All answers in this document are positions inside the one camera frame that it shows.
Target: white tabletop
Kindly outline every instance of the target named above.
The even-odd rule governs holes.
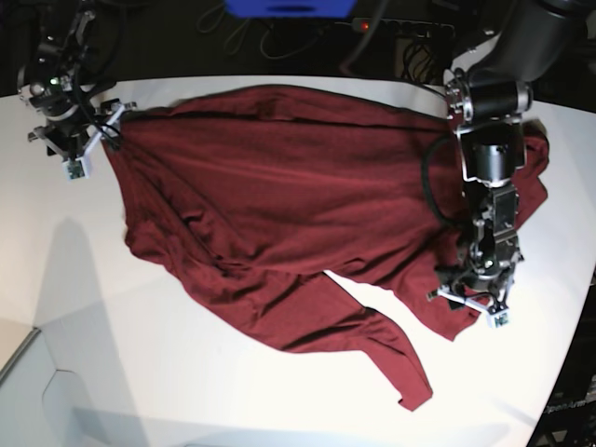
[[[257,84],[292,84],[444,115],[434,95],[354,79],[238,76],[135,81],[110,96],[141,108]],[[448,342],[389,291],[334,277],[398,322],[434,397],[413,413],[359,352],[293,355],[195,304],[123,243],[122,200],[102,151],[66,182],[26,135],[43,117],[0,100],[0,318],[33,322],[58,368],[78,373],[113,445],[523,446],[576,328],[596,262],[596,117],[537,103],[548,130],[549,199],[520,232],[511,323],[481,318]]]

